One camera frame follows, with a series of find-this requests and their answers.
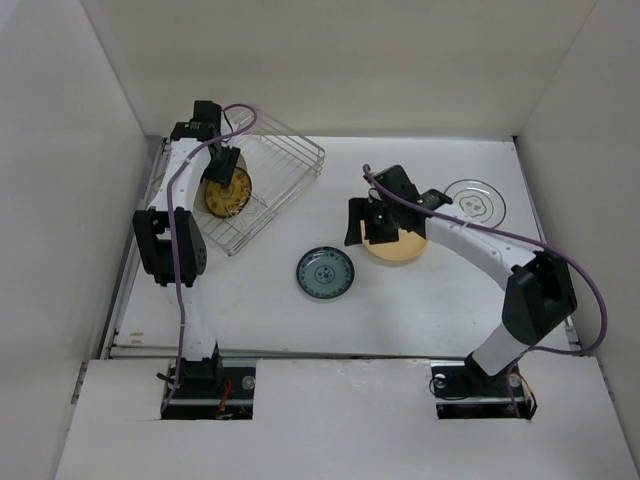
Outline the yellow bear plate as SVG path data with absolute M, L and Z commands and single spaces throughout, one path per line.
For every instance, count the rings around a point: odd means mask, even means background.
M 415 232 L 399 230 L 398 234 L 399 238 L 396 242 L 372 244 L 369 240 L 364 239 L 363 245 L 373 256 L 393 263 L 412 261 L 419 257 L 427 247 L 428 240 Z

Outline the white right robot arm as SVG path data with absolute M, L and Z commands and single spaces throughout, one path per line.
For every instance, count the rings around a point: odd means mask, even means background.
M 518 358 L 536 347 L 577 308 L 567 261 L 541 243 L 473 222 L 437 189 L 418 191 L 394 165 L 379 173 L 363 168 L 365 198 L 349 201 L 344 243 L 396 242 L 413 232 L 456 253 L 503 291 L 501 320 L 465 359 L 463 384 L 477 394 L 495 387 Z

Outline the yellow patterned plate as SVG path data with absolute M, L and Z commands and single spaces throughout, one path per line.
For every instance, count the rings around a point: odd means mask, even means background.
M 204 202 L 214 217 L 228 219 L 236 216 L 246 207 L 252 191 L 252 181 L 248 172 L 241 167 L 236 167 L 227 187 L 212 181 L 205 183 Z

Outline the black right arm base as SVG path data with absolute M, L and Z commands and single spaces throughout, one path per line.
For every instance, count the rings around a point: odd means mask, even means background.
M 530 421 L 537 413 L 537 398 L 517 363 L 496 376 L 486 376 L 463 360 L 434 361 L 430 369 L 429 390 L 439 420 Z

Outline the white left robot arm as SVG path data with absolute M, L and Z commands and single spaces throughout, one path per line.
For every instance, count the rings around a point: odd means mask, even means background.
M 178 122 L 169 138 L 170 158 L 148 207 L 133 216 L 144 270 L 179 312 L 178 354 L 173 374 L 162 375 L 172 391 L 189 384 L 201 396 L 217 394 L 224 373 L 215 366 L 217 342 L 205 319 L 197 284 L 207 265 L 207 247 L 193 208 L 200 185 L 232 183 L 240 150 L 224 143 L 235 135 L 222 126 L 226 112 L 211 100 L 194 102 L 190 120 Z

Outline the blue patterned plate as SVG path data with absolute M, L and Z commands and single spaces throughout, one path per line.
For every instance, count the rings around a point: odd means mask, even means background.
M 295 268 L 298 286 L 317 300 L 333 300 L 344 295 L 351 288 L 355 276 L 350 257 L 331 246 L 307 251 Z

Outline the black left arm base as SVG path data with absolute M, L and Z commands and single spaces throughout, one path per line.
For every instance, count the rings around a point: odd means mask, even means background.
M 179 387 L 165 406 L 175 377 L 172 366 L 160 406 L 162 420 L 252 420 L 256 363 L 238 359 L 183 361 Z

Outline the white plate black rim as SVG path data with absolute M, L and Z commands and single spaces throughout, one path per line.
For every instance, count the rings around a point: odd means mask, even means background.
M 490 228 L 499 227 L 505 220 L 507 204 L 492 185 L 475 179 L 461 179 L 451 183 L 445 194 L 475 223 Z

